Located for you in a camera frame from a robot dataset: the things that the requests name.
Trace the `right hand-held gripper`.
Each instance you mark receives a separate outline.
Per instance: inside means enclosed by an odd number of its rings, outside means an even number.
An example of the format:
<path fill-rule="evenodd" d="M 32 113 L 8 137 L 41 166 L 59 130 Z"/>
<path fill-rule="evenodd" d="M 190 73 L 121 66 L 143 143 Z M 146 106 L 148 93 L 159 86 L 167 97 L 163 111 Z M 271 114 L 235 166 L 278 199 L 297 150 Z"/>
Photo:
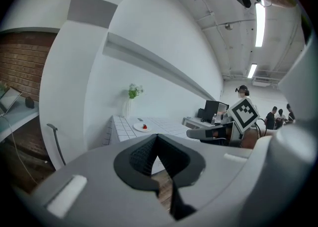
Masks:
<path fill-rule="evenodd" d="M 249 98 L 242 98 L 221 115 L 221 125 L 225 135 L 218 133 L 223 146 L 240 147 L 245 132 L 260 117 L 257 109 Z M 212 140 L 219 126 L 189 129 L 186 135 L 197 140 Z"/>

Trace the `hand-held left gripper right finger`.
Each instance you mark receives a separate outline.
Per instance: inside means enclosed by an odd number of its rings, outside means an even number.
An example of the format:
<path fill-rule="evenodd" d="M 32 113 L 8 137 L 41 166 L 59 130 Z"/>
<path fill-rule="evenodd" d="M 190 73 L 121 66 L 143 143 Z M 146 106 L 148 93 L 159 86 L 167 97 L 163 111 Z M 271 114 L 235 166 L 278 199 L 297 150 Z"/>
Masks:
<path fill-rule="evenodd" d="M 170 214 L 180 220 L 216 199 L 251 152 L 158 135 L 158 156 L 173 183 Z"/>

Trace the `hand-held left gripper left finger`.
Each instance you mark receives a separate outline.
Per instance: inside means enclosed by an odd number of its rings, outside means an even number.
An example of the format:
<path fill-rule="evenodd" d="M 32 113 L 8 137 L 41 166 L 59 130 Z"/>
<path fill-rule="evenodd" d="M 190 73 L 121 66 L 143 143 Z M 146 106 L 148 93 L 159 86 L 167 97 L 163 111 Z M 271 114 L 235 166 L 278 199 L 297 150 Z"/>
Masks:
<path fill-rule="evenodd" d="M 82 192 L 58 225 L 72 227 L 164 227 L 171 216 L 155 192 L 131 188 L 116 174 L 113 162 L 119 152 L 139 143 L 143 137 L 90 150 L 41 183 L 34 200 L 45 207 L 74 176 L 87 179 Z"/>

